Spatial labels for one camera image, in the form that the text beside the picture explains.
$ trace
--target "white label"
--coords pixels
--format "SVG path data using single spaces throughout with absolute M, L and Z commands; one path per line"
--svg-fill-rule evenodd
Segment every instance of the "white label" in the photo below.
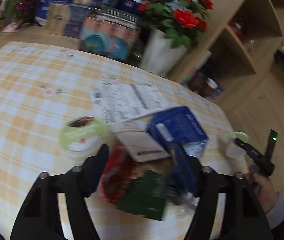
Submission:
M 174 138 L 172 137 L 164 123 L 159 122 L 155 125 L 155 127 L 159 130 L 160 134 L 167 142 L 173 141 Z

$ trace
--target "cup noodle container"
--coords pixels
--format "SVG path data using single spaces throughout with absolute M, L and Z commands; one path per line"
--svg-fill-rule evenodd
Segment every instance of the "cup noodle container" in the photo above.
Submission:
M 103 143 L 112 152 L 115 138 L 107 125 L 92 116 L 80 117 L 68 122 L 60 133 L 62 155 L 69 163 L 82 165 L 87 157 L 98 153 Z
M 234 143 L 234 139 L 239 138 L 245 143 L 249 142 L 249 136 L 243 132 L 232 132 L 229 134 L 229 142 L 226 146 L 226 156 L 234 159 L 239 159 L 245 156 L 246 152 Z

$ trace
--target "screw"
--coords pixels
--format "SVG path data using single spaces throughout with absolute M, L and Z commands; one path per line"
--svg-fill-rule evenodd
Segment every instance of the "screw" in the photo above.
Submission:
M 212 171 L 212 168 L 209 166 L 203 166 L 202 171 L 205 173 L 210 173 Z
M 39 177 L 40 177 L 40 179 L 45 179 L 48 176 L 49 176 L 49 174 L 47 172 L 42 172 L 42 173 L 40 173 Z
M 244 174 L 242 172 L 237 172 L 234 176 L 238 179 L 244 179 Z
M 74 167 L 72 168 L 72 171 L 73 171 L 74 173 L 80 172 L 81 170 L 82 170 L 81 166 L 74 166 Z

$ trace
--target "checkered tablecloth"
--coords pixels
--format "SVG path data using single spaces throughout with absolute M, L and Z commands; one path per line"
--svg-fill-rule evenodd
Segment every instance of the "checkered tablecloth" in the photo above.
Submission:
M 101 80 L 148 83 L 172 105 L 187 105 L 210 137 L 202 164 L 224 174 L 247 171 L 244 159 L 221 153 L 223 138 L 232 131 L 224 112 L 179 84 L 77 50 L 10 42 L 0 49 L 0 233 L 6 239 L 39 173 L 55 175 L 72 167 L 61 157 L 58 136 L 66 122 L 90 115 L 90 92 Z M 221 226 L 223 198 L 212 237 Z M 65 237 L 72 239 L 62 194 L 59 200 Z M 183 239 L 193 216 L 177 216 L 179 208 L 169 206 L 163 222 L 149 220 L 115 209 L 96 193 L 86 203 L 102 240 Z

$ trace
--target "hand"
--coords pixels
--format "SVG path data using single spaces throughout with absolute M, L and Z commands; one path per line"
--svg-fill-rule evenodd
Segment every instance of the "hand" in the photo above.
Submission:
M 273 184 L 269 178 L 266 178 L 259 173 L 254 173 L 253 179 L 261 187 L 261 191 L 257 195 L 257 198 L 261 203 L 263 211 L 265 213 L 268 213 L 272 210 L 272 208 L 274 208 L 279 195 L 278 193 L 276 193 Z

